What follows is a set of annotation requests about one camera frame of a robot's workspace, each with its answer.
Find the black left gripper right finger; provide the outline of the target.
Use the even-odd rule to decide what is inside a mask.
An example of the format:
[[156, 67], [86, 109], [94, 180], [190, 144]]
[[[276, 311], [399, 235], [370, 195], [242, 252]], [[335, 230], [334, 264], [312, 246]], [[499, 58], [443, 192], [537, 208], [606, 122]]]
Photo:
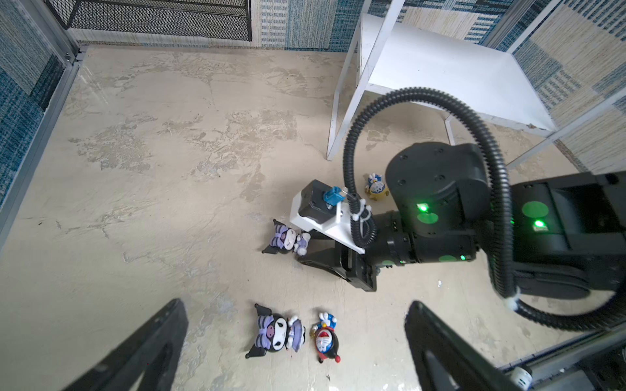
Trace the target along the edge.
[[518, 389], [422, 302], [409, 307], [404, 330], [421, 389]]

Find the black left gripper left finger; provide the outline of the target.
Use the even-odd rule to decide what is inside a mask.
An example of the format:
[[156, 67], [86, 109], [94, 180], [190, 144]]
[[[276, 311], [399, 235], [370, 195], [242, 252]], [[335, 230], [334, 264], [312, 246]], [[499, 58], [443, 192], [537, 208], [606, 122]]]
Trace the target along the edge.
[[179, 365], [188, 319], [175, 298], [67, 390], [171, 390]]

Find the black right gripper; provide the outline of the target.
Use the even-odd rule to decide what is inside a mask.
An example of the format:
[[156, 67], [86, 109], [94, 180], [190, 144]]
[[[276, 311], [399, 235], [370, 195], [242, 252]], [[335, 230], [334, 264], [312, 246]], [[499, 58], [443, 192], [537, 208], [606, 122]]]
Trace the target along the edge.
[[355, 250], [317, 231], [311, 234], [306, 255], [298, 256], [297, 260], [307, 267], [335, 275], [365, 292], [377, 291], [379, 268], [370, 265]]

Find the striped purple Kuromi figure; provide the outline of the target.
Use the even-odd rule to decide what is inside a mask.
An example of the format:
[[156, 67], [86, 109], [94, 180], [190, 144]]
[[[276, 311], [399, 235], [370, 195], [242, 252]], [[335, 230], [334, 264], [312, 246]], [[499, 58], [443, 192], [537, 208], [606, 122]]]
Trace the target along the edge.
[[294, 253], [298, 257], [304, 257], [308, 251], [311, 235], [308, 232], [297, 232], [278, 220], [273, 220], [274, 235], [270, 244], [262, 250], [267, 254]]

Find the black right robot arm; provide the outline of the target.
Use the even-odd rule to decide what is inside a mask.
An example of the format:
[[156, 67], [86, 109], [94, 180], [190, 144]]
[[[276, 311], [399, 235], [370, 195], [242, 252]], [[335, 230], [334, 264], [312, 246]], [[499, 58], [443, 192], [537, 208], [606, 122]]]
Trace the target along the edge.
[[[472, 134], [459, 145], [414, 143], [386, 168], [395, 210], [376, 214], [357, 190], [355, 150], [366, 125], [396, 104], [430, 104]], [[578, 173], [511, 184], [478, 114], [431, 88], [391, 91], [354, 120], [342, 187], [318, 180], [293, 199], [291, 223], [334, 242], [301, 258], [366, 292], [383, 267], [487, 256], [494, 290], [531, 322], [583, 332], [625, 320], [625, 174]]]

